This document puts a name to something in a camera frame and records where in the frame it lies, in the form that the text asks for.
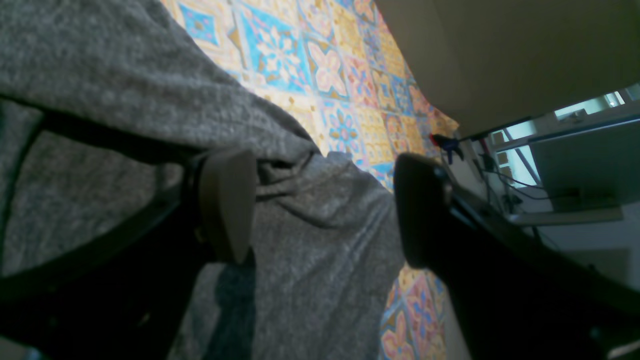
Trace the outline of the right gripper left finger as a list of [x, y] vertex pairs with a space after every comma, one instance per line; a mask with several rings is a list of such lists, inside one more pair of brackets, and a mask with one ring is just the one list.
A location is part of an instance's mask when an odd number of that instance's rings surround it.
[[246, 260], [257, 177], [247, 149], [204, 153], [108, 233], [2, 278], [2, 337], [51, 360], [166, 359], [201, 269]]

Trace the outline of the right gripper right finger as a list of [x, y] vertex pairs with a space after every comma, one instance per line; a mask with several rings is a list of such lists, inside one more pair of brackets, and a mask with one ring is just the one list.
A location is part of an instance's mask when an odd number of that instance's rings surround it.
[[474, 360], [637, 360], [639, 293], [552, 250], [417, 153], [393, 176], [407, 264], [446, 285]]

